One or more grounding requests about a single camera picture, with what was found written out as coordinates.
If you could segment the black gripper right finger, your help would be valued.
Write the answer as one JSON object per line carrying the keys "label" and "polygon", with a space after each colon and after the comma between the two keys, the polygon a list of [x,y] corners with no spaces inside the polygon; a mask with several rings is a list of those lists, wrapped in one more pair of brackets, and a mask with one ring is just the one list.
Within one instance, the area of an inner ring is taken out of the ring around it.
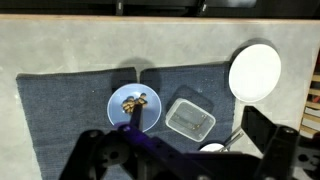
{"label": "black gripper right finger", "polygon": [[264,153],[277,126],[254,106],[245,106],[241,128],[259,151]]}

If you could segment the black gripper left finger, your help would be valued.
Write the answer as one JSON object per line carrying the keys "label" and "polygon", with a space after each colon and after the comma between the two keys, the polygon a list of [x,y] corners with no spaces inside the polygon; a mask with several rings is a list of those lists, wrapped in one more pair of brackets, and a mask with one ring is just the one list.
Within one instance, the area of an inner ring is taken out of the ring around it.
{"label": "black gripper left finger", "polygon": [[133,109],[133,113],[130,118],[130,125],[132,127],[137,128],[138,130],[142,130],[143,129],[142,115],[143,115],[143,106],[139,104],[135,105]]}

